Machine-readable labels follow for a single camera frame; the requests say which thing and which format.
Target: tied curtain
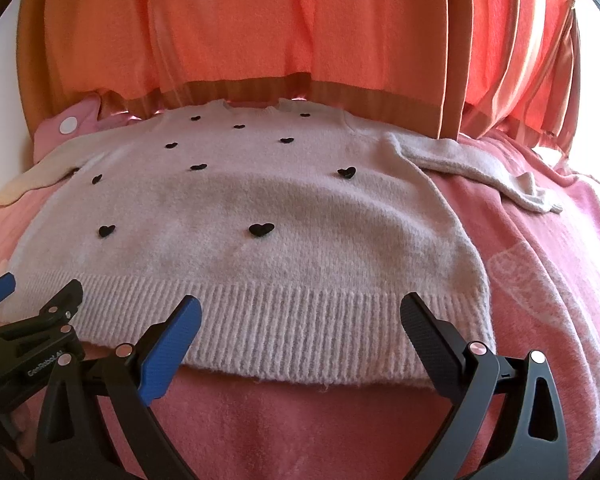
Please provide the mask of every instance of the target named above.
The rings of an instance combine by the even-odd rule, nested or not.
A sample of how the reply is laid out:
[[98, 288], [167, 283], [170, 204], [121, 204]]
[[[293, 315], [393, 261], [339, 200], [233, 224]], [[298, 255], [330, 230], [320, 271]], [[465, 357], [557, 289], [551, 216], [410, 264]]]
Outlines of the tied curtain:
[[305, 98], [432, 138], [492, 128], [568, 153], [574, 0], [22, 0], [31, 132], [88, 92], [101, 118]]

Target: white button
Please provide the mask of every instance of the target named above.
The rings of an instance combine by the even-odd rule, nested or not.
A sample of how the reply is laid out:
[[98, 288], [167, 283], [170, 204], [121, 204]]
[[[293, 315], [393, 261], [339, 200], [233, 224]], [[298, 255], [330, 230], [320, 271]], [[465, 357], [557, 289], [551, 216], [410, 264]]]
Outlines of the white button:
[[64, 121], [60, 123], [60, 133], [63, 135], [72, 134], [75, 129], [78, 127], [78, 119], [75, 117], [67, 117]]

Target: sweater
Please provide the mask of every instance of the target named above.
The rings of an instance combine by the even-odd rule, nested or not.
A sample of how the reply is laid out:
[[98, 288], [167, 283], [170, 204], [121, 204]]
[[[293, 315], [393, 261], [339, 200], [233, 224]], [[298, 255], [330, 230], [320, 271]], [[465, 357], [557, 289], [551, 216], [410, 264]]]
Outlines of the sweater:
[[400, 325], [411, 291], [495, 351], [482, 261], [421, 168], [560, 211], [532, 174], [474, 147], [300, 101], [214, 101], [72, 139], [0, 203], [73, 168], [11, 258], [2, 322], [77, 278], [78, 336], [113, 348], [192, 294], [203, 323], [185, 364], [296, 383], [426, 381]]

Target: pink blanket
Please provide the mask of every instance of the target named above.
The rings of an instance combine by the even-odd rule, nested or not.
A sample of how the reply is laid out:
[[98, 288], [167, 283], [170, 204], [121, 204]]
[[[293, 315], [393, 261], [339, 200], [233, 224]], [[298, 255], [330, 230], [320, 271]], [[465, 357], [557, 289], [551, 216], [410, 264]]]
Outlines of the pink blanket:
[[[538, 348], [548, 357], [576, 478], [600, 448], [600, 184], [555, 173], [497, 132], [461, 142], [493, 153], [512, 173], [533, 170], [538, 185], [564, 203], [560, 215], [532, 214], [488, 186], [431, 173], [485, 262], [498, 353], [523, 357]], [[30, 192], [0, 210], [0, 261], [52, 191]], [[89, 348], [90, 355], [103, 351]], [[393, 480], [425, 449], [449, 403], [400, 386], [325, 390], [181, 368], [152, 408], [202, 480]], [[465, 472], [479, 462], [494, 410]], [[106, 403], [105, 412], [123, 462], [142, 476]]]

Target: ribbed hem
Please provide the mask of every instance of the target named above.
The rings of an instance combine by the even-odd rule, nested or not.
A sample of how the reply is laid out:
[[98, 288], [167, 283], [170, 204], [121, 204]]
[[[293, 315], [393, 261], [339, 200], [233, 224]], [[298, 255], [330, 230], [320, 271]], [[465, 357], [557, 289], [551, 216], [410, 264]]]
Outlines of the ribbed hem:
[[[81, 340], [114, 348], [164, 321], [186, 294], [203, 323], [184, 363], [293, 383], [424, 384], [426, 375], [400, 325], [400, 294], [313, 290], [272, 283], [195, 283], [148, 277], [30, 274], [0, 307], [1, 322], [35, 316], [71, 279], [84, 287], [72, 325]], [[420, 294], [436, 317], [493, 351], [486, 298]]]

